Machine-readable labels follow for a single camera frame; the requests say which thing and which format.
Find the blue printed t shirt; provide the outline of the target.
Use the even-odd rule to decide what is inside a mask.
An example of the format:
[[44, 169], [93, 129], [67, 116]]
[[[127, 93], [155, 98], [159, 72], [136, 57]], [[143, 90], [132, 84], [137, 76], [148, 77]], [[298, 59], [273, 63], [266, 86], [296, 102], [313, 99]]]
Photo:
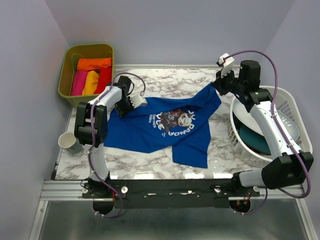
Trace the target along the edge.
[[141, 153], [171, 147], [174, 163], [206, 169], [211, 141], [209, 118], [222, 103], [212, 84], [191, 98], [146, 100], [146, 106], [123, 118], [112, 110], [104, 146]]

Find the olive green plastic bin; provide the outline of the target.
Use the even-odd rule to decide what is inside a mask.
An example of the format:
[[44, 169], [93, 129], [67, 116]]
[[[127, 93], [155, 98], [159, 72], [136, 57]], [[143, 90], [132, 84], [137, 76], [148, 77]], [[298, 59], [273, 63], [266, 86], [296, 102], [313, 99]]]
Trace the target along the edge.
[[114, 48], [111, 45], [107, 43], [80, 44], [74, 45], [66, 51], [57, 91], [73, 108], [76, 108], [80, 102], [89, 102], [98, 96], [97, 94], [71, 95], [79, 59], [102, 58], [114, 58]]

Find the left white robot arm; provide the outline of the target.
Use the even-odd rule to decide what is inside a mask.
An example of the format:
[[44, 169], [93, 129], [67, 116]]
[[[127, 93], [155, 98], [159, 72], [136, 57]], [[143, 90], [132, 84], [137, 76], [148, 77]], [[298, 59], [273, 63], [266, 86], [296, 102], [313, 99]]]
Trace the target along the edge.
[[134, 110], [129, 97], [134, 84], [121, 75], [118, 82], [110, 83], [105, 90], [89, 102], [80, 102], [76, 109], [74, 135], [87, 148], [90, 167], [89, 178], [96, 181], [93, 191], [101, 198], [107, 197], [111, 185], [105, 180], [109, 176], [104, 155], [104, 142], [108, 134], [108, 111], [115, 108], [121, 118]]

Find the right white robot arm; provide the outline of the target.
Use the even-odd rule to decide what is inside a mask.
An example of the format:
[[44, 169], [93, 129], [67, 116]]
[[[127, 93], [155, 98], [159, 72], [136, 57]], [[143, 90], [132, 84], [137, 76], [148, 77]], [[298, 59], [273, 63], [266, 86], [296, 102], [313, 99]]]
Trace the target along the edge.
[[306, 194], [311, 191], [309, 170], [314, 162], [311, 152], [304, 152], [291, 138], [284, 124], [280, 122], [275, 107], [275, 97], [269, 90], [260, 87], [261, 66], [254, 60], [240, 63], [238, 77], [235, 77], [234, 59], [221, 56], [217, 65], [221, 68], [212, 86], [221, 96], [232, 93], [250, 113], [269, 146], [273, 160], [260, 170], [236, 173], [236, 180], [230, 183], [230, 191], [241, 196], [248, 187], [265, 187], [283, 190], [284, 187], [307, 183]]

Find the white round plate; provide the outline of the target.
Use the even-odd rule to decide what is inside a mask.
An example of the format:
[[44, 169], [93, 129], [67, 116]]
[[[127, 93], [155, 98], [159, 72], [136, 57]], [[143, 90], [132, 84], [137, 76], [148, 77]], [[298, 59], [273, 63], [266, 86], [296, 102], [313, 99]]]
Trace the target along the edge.
[[[255, 119], [251, 116], [249, 112], [247, 112], [245, 106], [238, 100], [235, 99], [233, 103], [232, 111], [234, 115], [242, 122], [246, 127], [256, 132], [257, 134], [263, 136], [263, 133], [255, 121]], [[277, 110], [279, 117], [284, 124], [286, 130], [290, 134], [291, 138], [296, 141], [300, 136], [300, 132], [298, 126], [291, 120], [288, 116], [282, 113], [280, 110]]]

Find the red rolled t shirt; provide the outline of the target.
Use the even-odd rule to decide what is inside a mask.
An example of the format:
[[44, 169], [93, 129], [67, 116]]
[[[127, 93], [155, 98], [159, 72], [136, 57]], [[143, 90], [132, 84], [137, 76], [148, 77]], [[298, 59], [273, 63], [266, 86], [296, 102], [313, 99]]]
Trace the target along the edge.
[[101, 68], [99, 70], [99, 77], [94, 94], [101, 94], [106, 86], [112, 81], [113, 70], [112, 67]]

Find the yellow rolled t shirt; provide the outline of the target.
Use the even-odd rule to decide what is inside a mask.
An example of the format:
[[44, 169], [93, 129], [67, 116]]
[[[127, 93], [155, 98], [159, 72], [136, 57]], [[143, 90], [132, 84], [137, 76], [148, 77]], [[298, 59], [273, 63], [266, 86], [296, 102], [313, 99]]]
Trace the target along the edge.
[[99, 74], [94, 70], [89, 71], [86, 76], [85, 85], [82, 90], [82, 95], [93, 95], [97, 89], [98, 81]]

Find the pink rolled t shirt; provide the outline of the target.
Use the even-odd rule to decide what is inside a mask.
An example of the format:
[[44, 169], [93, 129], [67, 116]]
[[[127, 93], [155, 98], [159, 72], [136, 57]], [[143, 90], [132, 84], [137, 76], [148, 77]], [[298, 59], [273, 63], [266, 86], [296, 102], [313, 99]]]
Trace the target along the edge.
[[86, 83], [86, 78], [87, 78], [88, 72], [87, 71], [82, 71], [78, 70], [75, 73], [75, 76], [73, 78], [72, 82], [72, 89], [71, 89], [71, 96], [81, 96], [83, 89], [85, 87]]

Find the orange rolled t shirt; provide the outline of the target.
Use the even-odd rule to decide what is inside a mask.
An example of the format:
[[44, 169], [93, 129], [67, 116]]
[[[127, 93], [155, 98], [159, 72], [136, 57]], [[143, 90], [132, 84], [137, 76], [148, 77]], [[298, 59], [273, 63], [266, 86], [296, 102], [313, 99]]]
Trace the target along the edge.
[[80, 58], [77, 63], [78, 71], [93, 71], [109, 68], [113, 65], [113, 58]]

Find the teal round plate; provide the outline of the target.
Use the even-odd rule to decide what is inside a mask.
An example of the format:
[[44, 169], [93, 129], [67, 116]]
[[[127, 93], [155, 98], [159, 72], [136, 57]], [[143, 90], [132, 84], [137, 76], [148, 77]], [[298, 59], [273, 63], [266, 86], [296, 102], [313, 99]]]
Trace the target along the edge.
[[266, 139], [250, 128], [242, 125], [238, 132], [241, 140], [252, 150], [263, 155], [271, 155]]

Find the white plastic laundry basket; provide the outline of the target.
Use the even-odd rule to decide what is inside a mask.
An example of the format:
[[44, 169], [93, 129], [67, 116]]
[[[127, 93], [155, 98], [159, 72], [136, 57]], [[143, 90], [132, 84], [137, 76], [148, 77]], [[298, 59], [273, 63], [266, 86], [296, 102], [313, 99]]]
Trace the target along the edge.
[[[263, 168], [267, 164], [269, 164], [273, 160], [273, 158], [271, 155], [264, 155], [252, 150], [241, 140], [239, 136], [239, 129], [244, 124], [240, 122], [240, 120], [233, 113], [233, 105], [236, 99], [237, 98], [234, 97], [231, 100], [229, 120], [227, 124], [228, 137], [231, 147], [236, 153], [240, 154], [240, 159], [243, 162], [254, 167]], [[275, 106], [277, 111], [280, 110], [297, 125], [299, 130], [299, 137], [297, 140], [295, 140], [295, 143], [299, 145], [303, 152], [312, 153], [313, 146], [311, 144], [309, 135], [306, 131], [303, 119], [293, 96], [285, 89], [279, 87], [277, 89]]]

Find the aluminium frame rail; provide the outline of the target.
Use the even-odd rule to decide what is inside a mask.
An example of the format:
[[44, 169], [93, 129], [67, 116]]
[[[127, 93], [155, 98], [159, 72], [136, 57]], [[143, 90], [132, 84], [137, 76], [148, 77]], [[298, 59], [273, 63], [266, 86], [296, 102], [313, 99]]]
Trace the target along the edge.
[[[293, 195], [301, 195], [304, 192], [302, 185], [295, 185], [284, 187], [284, 190]], [[107, 193], [107, 197], [96, 195], [95, 193], [88, 193], [87, 190], [81, 186], [80, 180], [48, 180], [44, 181], [40, 193], [40, 201], [109, 201], [113, 200], [113, 194]], [[201, 198], [204, 193], [196, 192], [194, 190], [187, 190], [178, 193], [142, 193], [142, 198], [149, 197], [195, 197]], [[266, 196], [266, 190], [260, 188], [257, 192], [250, 194], [250, 200], [263, 200]], [[280, 190], [268, 190], [268, 199], [289, 199], [290, 196], [281, 192]]]

